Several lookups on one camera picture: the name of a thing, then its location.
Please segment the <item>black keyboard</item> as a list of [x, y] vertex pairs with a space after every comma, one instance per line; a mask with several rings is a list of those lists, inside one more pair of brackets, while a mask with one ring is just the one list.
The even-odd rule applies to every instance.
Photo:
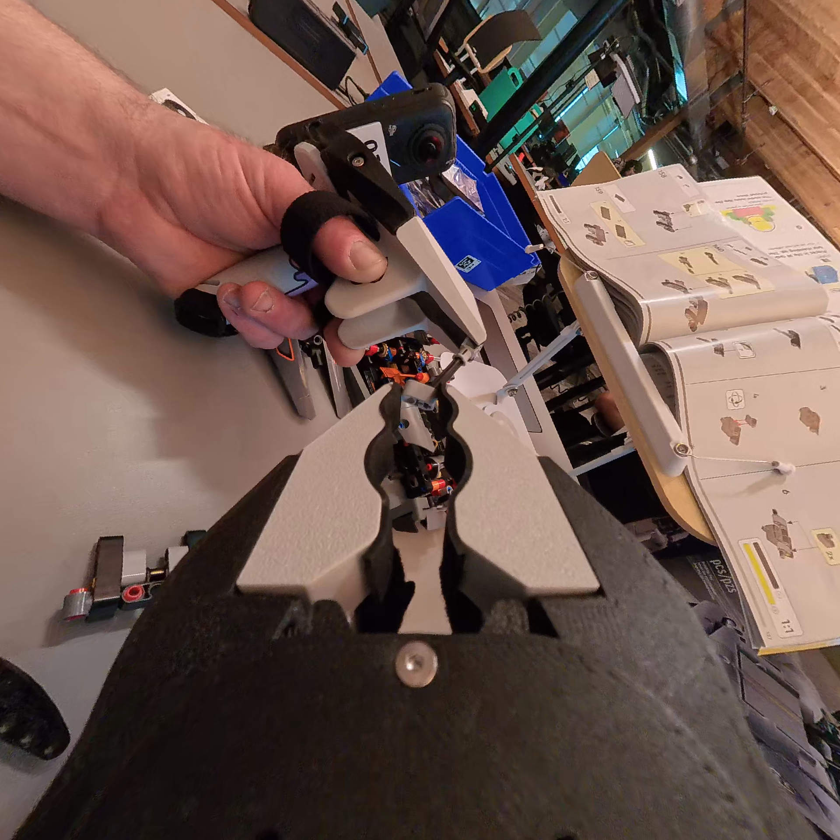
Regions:
[[309, 1], [250, 1], [248, 16], [325, 87], [338, 88], [356, 50], [337, 23], [317, 5]]

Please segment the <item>green plastic crate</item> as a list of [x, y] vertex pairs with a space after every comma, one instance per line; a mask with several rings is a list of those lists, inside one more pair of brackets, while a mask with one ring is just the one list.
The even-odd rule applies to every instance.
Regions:
[[485, 119], [489, 122], [508, 102], [525, 80], [520, 69], [501, 66], [487, 87], [479, 94]]

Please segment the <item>black metal pole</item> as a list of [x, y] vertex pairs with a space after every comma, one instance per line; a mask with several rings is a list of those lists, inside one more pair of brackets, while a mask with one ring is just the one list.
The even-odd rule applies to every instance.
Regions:
[[672, 81], [657, 36], [661, 2], [557, 2], [563, 21], [517, 66], [512, 93], [488, 104], [471, 141], [479, 157], [561, 154], [577, 169], [597, 151], [616, 157], [643, 136]]

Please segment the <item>white book stand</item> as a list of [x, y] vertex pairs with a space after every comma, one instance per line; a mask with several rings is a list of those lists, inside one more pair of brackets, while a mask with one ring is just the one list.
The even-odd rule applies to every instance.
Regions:
[[739, 539], [742, 543], [754, 543], [755, 552], [764, 554], [767, 561], [793, 560], [796, 547], [781, 507], [789, 500], [784, 475], [795, 470], [795, 441], [803, 432], [791, 431], [796, 408], [784, 399], [776, 378], [700, 382], [690, 388], [685, 396], [701, 399], [709, 391], [713, 402], [718, 391], [731, 391], [730, 396], [722, 397], [730, 406], [722, 409], [720, 420], [715, 407], [692, 404], [699, 409], [700, 419], [690, 434], [681, 428], [660, 394], [599, 276], [592, 271], [577, 272], [571, 283], [574, 271], [565, 259], [560, 272], [605, 383], [615, 395], [633, 443], [673, 518], [696, 536], [711, 537], [713, 527], [690, 488], [687, 470], [691, 467], [696, 483], [706, 482], [700, 495], [708, 508], [719, 494], [726, 505], [729, 492], [742, 493], [741, 503], [748, 514], [769, 521], [759, 525], [758, 538]]

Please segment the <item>person's left hand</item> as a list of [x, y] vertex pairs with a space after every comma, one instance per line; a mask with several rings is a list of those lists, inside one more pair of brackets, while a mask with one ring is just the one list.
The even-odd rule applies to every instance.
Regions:
[[[173, 298], [279, 245], [288, 207], [312, 191], [275, 155], [143, 96], [108, 106], [107, 114], [102, 138], [112, 148], [97, 236]], [[313, 251], [334, 275], [361, 284], [381, 279], [387, 268], [348, 217], [321, 226]], [[316, 298], [289, 298], [263, 280], [227, 282], [217, 293], [241, 338], [264, 350], [318, 331]]]

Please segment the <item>grey orange-striped curved lego panel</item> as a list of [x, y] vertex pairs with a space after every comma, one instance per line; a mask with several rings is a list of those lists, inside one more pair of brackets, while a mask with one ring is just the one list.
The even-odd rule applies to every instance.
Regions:
[[297, 415], [309, 421], [315, 419], [317, 412], [308, 383], [308, 368], [299, 342], [283, 339], [275, 349], [266, 351], [266, 357]]

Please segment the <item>partly built lego vehicle model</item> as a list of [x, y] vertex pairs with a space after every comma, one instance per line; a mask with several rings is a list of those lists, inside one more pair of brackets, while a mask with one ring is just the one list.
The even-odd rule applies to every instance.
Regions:
[[[443, 347], [424, 331], [371, 345], [353, 373], [364, 396], [385, 385], [429, 383], [441, 372]], [[383, 487], [397, 532], [445, 526], [455, 481], [445, 467], [445, 431], [438, 407], [402, 404], [395, 432], [394, 466]]]

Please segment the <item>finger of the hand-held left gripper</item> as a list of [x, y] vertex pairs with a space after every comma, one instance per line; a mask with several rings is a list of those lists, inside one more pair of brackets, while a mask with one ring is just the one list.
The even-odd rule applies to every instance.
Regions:
[[421, 289], [410, 298], [427, 317], [427, 331], [450, 349], [480, 348], [487, 330], [474, 293], [420, 217], [400, 226], [396, 240], [421, 272]]

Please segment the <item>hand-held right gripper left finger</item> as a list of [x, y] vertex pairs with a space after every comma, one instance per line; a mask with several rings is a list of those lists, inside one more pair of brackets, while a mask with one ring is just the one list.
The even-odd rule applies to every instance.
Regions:
[[338, 603], [363, 633], [395, 634], [413, 598], [384, 486], [402, 390], [382, 387], [305, 447], [236, 581], [245, 595]]

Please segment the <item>sticker sheet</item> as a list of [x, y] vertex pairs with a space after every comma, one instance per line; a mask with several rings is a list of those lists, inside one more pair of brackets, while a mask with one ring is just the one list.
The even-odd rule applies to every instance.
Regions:
[[150, 94], [150, 99], [162, 107], [181, 114], [183, 117], [207, 124], [197, 113], [188, 107], [183, 100], [179, 99], [170, 89], [163, 88]]

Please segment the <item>black curved lego panel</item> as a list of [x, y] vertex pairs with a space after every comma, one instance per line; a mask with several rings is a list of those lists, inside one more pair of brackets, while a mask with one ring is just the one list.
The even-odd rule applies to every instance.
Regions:
[[1, 658], [1, 740], [44, 761], [58, 758], [70, 744], [60, 710], [28, 673]]

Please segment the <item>black lego subassembly red pins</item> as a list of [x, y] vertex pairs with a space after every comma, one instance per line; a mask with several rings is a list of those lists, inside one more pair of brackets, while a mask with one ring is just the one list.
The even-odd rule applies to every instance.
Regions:
[[150, 560], [143, 549], [128, 550], [124, 537], [100, 537], [93, 552], [89, 582], [65, 596], [61, 619], [64, 622], [92, 623], [119, 612], [135, 612], [149, 606], [158, 590], [179, 562], [206, 535], [205, 530], [185, 532], [181, 541], [167, 548], [158, 560]]

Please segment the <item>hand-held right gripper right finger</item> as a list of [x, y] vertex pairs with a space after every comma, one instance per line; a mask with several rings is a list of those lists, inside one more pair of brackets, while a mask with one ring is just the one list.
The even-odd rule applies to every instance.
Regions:
[[513, 422], [442, 388], [444, 465], [455, 481], [439, 568], [451, 631], [477, 634], [499, 602], [597, 593], [600, 582], [543, 462]]

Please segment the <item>blue storage bin white tag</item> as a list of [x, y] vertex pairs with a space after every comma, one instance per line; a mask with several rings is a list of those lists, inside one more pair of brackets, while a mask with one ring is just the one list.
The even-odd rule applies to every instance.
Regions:
[[401, 191], [469, 284], [490, 291], [529, 282], [539, 258], [526, 251], [531, 243], [499, 181], [459, 136], [455, 166], [474, 190], [467, 198], [447, 184], [404, 184]]

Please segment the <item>lego instruction booklet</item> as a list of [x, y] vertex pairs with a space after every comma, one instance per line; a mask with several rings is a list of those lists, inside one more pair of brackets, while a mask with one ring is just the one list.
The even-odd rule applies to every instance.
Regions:
[[584, 333], [685, 477], [762, 653], [839, 638], [838, 248], [757, 175], [540, 192]]

